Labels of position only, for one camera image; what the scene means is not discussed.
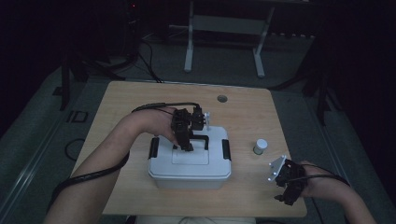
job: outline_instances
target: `human arm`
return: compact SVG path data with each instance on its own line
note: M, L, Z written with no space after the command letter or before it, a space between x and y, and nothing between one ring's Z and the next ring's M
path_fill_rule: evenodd
M306 175L331 175L308 161L301 162L301 165L304 166ZM310 178L301 195L339 203L351 224L376 223L361 196L342 181L328 177Z
M162 135L177 145L171 130L173 108L148 109L125 116L77 168L72 177L105 170L120 163L141 133ZM120 171L64 189L49 209L45 223L96 223Z

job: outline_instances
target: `dark background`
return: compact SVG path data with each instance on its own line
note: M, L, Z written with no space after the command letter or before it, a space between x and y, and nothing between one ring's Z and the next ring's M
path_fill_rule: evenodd
M111 2L118 6L126 3ZM256 4L228 2L221 13L234 16L246 15L245 7ZM225 2L206 4L216 9L219 3ZM270 32L317 37L320 46L317 54L323 56L318 64L324 64L324 70L331 68L330 87L335 89L378 176L395 202L396 185L392 183L396 171L396 162L393 162L396 156L393 144L396 134L395 3L384 0L314 3L320 6L277 3ZM168 24L188 23L188 1L151 0L138 6L142 21L160 34L166 35ZM99 12L112 19L99 20L106 18L98 17ZM260 16L260 11L250 15ZM2 0L0 134L7 131L47 75L60 66L71 43L92 57L105 60L116 51L112 49L119 47L111 40L108 42L108 34L116 34L122 26L109 31L104 28L104 22L124 19L125 12L106 5L106 1Z

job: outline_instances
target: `wooden table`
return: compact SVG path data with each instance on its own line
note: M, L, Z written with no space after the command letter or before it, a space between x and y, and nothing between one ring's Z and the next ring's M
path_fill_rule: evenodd
M218 96L228 98L226 103ZM229 135L232 175L221 189L158 189L149 176L149 143L141 134L107 203L105 214L186 217L303 217L304 200L294 206L274 199L283 193L270 176L269 162L290 157L271 92L265 89L207 85L111 82L98 109L76 167L101 143L117 122L134 108L149 103L198 103L210 112L211 125ZM257 139L268 142L256 155Z

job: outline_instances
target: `gray carpet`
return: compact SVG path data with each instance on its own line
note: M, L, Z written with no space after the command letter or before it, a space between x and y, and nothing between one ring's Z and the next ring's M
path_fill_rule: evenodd
M147 41L153 48L152 68L167 82L203 83L214 85L267 88L279 84L295 74L311 44L305 38L286 39L271 36L262 53L265 78L257 78L250 48L209 47L196 45L192 71L183 71L186 45L179 41L168 44ZM142 45L142 55L149 59L149 48ZM145 65L139 60L135 66L119 71L128 81L150 80ZM64 155L64 147L74 139L85 138L109 80L92 74L88 83L72 82L72 102L60 112L59 96L52 96L60 85L60 71L43 83L30 104L0 142L1 202L17 180L18 174L37 150L43 159L30 174L29 187L20 194L8 210L7 223L41 223L53 188L70 175L74 162ZM315 117L316 98L304 98L300 91L303 82L273 91L276 110L295 161L309 160L345 175L351 185L367 202L378 223L393 223L396 210L383 190L374 169L366 157L346 115L332 109L325 114L327 126L318 124ZM70 111L88 112L84 123L67 122ZM69 146L71 156L77 156L82 142ZM308 214L303 218L274 218L285 223L320 223L318 211L310 199L305 199ZM317 200L324 223L343 223L338 204ZM123 223L125 217L103 216L101 223Z

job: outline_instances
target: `white plastic box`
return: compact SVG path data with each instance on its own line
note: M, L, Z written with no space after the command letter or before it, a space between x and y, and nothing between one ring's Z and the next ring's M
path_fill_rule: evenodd
M191 139L194 151L184 151L160 136L158 147L151 147L148 173L163 189L219 189L231 175L231 152L227 132L222 127L194 131L208 135Z

